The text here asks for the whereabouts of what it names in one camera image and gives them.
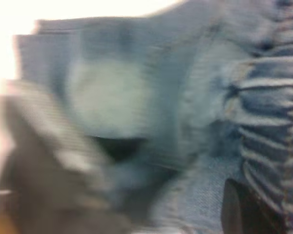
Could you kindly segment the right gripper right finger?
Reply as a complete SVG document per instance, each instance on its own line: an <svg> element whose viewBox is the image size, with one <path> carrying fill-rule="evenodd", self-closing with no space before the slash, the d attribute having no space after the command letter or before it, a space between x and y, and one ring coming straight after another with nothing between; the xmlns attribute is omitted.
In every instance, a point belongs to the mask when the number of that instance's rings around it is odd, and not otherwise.
<svg viewBox="0 0 293 234"><path fill-rule="evenodd" d="M225 234L285 234L284 217L243 183L227 179L222 203Z"/></svg>

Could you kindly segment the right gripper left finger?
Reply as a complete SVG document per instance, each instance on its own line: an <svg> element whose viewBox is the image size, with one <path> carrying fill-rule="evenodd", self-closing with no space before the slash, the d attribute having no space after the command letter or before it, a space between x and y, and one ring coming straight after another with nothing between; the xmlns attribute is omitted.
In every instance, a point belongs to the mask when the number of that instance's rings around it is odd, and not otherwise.
<svg viewBox="0 0 293 234"><path fill-rule="evenodd" d="M0 118L12 143L3 161L0 210L18 234L128 234L107 194L110 157L67 118L47 89L7 80Z"/></svg>

